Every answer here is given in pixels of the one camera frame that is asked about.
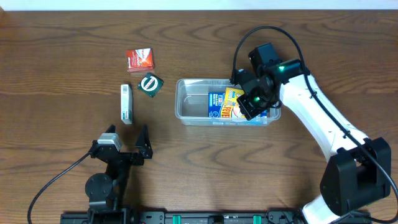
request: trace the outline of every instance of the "wooden table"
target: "wooden table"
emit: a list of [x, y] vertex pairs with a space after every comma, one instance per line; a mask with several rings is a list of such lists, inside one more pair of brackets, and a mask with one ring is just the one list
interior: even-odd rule
[[[242, 36], [261, 25], [288, 30], [319, 86], [370, 138], [393, 150], [398, 180], [397, 11], [7, 12], [0, 24], [0, 222], [26, 223], [36, 193], [70, 166], [110, 125], [133, 148], [143, 124], [154, 158], [135, 167], [126, 203], [176, 210], [267, 210], [300, 207], [316, 197], [326, 167], [318, 144], [288, 109], [264, 128], [184, 126], [174, 115], [181, 78], [229, 78]], [[297, 56], [274, 31], [241, 48], [272, 42]], [[134, 126], [120, 120], [126, 50], [152, 47], [165, 81], [155, 98], [134, 89]], [[85, 211], [89, 176], [105, 164], [86, 159], [38, 199], [34, 223]], [[367, 207], [374, 217], [396, 212], [394, 196]]]

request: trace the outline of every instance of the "clear plastic container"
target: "clear plastic container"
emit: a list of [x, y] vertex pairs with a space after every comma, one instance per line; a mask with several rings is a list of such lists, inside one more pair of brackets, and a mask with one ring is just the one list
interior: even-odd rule
[[225, 92], [227, 87], [239, 88], [228, 79], [187, 78], [177, 82], [175, 115], [185, 125], [202, 126], [267, 126], [280, 118], [280, 108], [271, 108], [266, 118], [211, 118], [208, 116], [209, 93]]

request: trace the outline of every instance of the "white box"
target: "white box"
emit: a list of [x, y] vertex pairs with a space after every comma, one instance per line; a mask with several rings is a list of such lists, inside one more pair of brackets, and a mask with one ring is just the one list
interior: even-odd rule
[[124, 124], [132, 124], [132, 90], [128, 84], [120, 86], [121, 119]]

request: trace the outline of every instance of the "small red box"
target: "small red box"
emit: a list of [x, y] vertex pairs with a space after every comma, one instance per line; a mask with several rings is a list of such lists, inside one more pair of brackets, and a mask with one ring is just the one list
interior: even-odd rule
[[128, 50], [128, 72], [148, 71], [154, 69], [152, 49]]

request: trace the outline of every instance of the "green clip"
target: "green clip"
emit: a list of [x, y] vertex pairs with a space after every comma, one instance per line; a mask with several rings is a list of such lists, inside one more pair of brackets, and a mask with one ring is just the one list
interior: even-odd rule
[[253, 216], [253, 224], [261, 224], [261, 216], [259, 216], [259, 215]]
[[173, 216], [173, 224], [181, 224], [181, 216], [174, 215]]

